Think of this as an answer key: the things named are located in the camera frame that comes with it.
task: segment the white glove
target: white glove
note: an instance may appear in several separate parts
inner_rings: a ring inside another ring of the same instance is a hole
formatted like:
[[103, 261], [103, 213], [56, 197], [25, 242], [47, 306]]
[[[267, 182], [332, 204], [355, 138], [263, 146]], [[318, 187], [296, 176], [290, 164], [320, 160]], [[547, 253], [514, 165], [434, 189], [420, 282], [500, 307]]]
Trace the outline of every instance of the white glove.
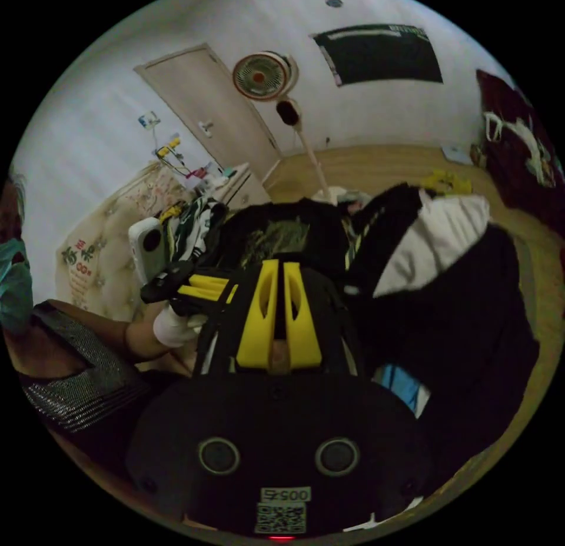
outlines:
[[153, 322], [153, 334], [163, 346], [180, 348], [198, 336], [206, 319], [204, 315], [179, 317], [167, 303]]

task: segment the face mask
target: face mask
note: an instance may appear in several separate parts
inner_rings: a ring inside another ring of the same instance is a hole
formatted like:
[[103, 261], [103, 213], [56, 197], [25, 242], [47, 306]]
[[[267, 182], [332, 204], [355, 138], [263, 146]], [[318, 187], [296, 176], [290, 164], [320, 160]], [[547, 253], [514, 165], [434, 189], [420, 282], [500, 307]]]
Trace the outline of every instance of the face mask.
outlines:
[[[16, 254], [24, 262], [12, 265]], [[22, 240], [0, 244], [0, 324], [14, 335], [23, 334], [34, 310], [31, 273]]]

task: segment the electric fan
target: electric fan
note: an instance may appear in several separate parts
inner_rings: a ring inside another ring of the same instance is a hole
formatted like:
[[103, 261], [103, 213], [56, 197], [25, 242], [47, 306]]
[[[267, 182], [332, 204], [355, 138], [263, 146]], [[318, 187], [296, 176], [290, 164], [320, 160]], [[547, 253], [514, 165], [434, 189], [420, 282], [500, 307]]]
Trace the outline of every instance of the electric fan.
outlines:
[[235, 88], [253, 101], [276, 101], [277, 112], [283, 123], [291, 126], [300, 138], [316, 171], [321, 191], [317, 197], [336, 204], [326, 183], [322, 166], [302, 131], [302, 113], [295, 100], [288, 96], [298, 81], [298, 65], [291, 56], [265, 51], [241, 59], [233, 70]]

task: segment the tufted headboard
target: tufted headboard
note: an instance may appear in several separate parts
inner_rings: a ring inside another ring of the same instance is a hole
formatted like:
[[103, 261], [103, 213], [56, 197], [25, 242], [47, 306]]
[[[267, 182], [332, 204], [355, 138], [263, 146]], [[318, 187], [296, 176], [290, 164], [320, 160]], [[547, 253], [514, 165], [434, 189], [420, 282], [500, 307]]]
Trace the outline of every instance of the tufted headboard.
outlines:
[[169, 168], [159, 162], [147, 166], [61, 244], [55, 255], [56, 297], [113, 320], [140, 319], [145, 305], [139, 298], [129, 227], [193, 198]]

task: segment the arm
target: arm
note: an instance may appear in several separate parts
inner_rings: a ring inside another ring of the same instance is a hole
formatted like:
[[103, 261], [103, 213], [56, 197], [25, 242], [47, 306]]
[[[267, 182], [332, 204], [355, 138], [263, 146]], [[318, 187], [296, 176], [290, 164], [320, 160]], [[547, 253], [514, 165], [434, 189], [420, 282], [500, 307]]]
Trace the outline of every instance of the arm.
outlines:
[[124, 357], [129, 357], [135, 364], [157, 359], [171, 349], [161, 344], [155, 337], [153, 333], [154, 320], [144, 322], [113, 321], [63, 301], [50, 299], [49, 303], [57, 310], [64, 312], [89, 328], [108, 348]]

